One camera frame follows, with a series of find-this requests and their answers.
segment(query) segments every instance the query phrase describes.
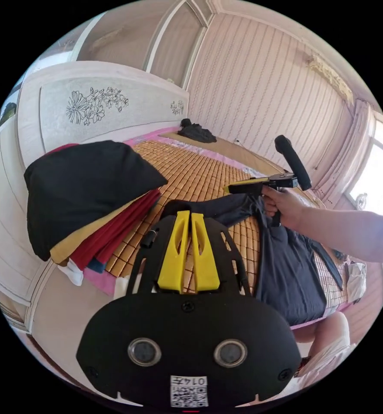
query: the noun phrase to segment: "person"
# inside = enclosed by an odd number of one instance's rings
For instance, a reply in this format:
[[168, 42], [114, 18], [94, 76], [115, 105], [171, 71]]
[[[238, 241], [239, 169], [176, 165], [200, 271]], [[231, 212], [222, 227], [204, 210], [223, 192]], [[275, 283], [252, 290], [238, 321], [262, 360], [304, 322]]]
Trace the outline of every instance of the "person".
[[356, 344], [350, 343], [348, 320], [342, 312], [335, 312], [323, 320], [295, 329], [293, 334], [298, 343], [312, 342], [309, 354], [302, 359], [298, 372], [281, 393], [264, 401], [256, 396], [254, 401], [242, 407], [286, 397], [314, 384], [337, 368], [356, 347]]
[[[304, 205], [293, 193], [263, 186], [266, 214], [280, 211], [283, 226], [317, 242], [364, 261], [383, 263], [383, 216], [368, 211], [325, 210]], [[312, 345], [298, 372], [278, 395], [245, 405], [255, 405], [293, 394], [324, 378], [355, 349], [342, 312], [335, 312], [293, 331], [298, 343]]]
[[280, 211], [283, 226], [367, 262], [383, 263], [383, 216], [370, 211], [305, 206], [294, 194], [263, 186], [266, 214]]

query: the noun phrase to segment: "stack of folded clothes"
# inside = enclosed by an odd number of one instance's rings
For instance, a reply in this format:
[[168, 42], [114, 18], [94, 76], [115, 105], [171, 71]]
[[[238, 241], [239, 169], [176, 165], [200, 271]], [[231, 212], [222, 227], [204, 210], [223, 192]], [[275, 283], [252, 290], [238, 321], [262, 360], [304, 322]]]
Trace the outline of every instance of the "stack of folded clothes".
[[[84, 268], [103, 272], [167, 184], [131, 147], [113, 141], [59, 147], [34, 161], [25, 181], [32, 248], [44, 261], [70, 263], [65, 273], [77, 285]], [[78, 270], [81, 277], [72, 278]]]

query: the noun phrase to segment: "yellow bracket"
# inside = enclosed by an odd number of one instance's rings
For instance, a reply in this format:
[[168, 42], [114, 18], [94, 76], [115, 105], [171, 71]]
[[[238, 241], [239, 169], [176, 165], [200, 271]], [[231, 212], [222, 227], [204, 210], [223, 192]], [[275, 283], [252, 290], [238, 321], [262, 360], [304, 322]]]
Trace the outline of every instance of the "yellow bracket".
[[233, 185], [256, 184], [258, 182], [266, 182], [266, 181], [269, 181], [269, 177], [254, 178], [254, 179], [251, 179], [251, 180], [242, 180], [242, 181], [232, 182], [229, 185], [224, 187], [224, 192], [230, 193], [229, 188]]
[[220, 279], [202, 214], [191, 214], [191, 240], [196, 293], [217, 290], [220, 286]]
[[157, 282], [160, 289], [183, 293], [189, 221], [189, 211], [177, 212], [177, 218]]

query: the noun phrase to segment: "screw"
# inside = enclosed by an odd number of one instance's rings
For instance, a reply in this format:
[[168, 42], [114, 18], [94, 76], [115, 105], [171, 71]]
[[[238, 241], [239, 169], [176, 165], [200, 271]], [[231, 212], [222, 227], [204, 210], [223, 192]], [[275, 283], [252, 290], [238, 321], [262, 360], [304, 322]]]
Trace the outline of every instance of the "screw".
[[93, 367], [88, 367], [88, 374], [90, 376], [93, 376], [94, 378], [98, 378], [98, 373], [97, 373], [96, 369], [93, 368]]
[[184, 302], [181, 305], [181, 309], [184, 312], [192, 312], [194, 310], [194, 303], [193, 302], [190, 302], [190, 301]]
[[278, 376], [277, 379], [279, 381], [286, 381], [288, 376], [292, 374], [292, 370], [290, 368], [287, 368], [283, 370]]

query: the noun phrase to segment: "headboard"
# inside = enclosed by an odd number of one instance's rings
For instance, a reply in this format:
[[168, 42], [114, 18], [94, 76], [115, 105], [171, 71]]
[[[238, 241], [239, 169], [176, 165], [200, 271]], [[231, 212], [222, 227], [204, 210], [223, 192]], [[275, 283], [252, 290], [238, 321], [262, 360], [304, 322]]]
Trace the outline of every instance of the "headboard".
[[18, 138], [27, 167], [46, 152], [139, 125], [180, 125], [189, 93], [150, 73], [116, 63], [50, 66], [22, 85]]

